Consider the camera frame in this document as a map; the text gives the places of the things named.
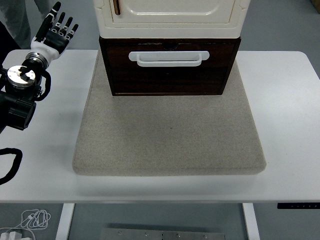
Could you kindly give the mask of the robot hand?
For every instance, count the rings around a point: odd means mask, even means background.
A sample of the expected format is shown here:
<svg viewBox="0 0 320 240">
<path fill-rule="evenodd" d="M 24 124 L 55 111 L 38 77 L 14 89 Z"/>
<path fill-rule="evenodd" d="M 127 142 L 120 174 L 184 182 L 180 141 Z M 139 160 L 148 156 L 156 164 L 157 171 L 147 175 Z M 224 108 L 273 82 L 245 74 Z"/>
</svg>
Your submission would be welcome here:
<svg viewBox="0 0 320 240">
<path fill-rule="evenodd" d="M 66 13 L 58 14 L 61 5 L 59 1 L 53 5 L 30 45 L 33 53 L 42 55 L 48 62 L 62 55 L 79 27 L 78 24 L 71 26 L 72 17 L 63 23 Z"/>
</svg>

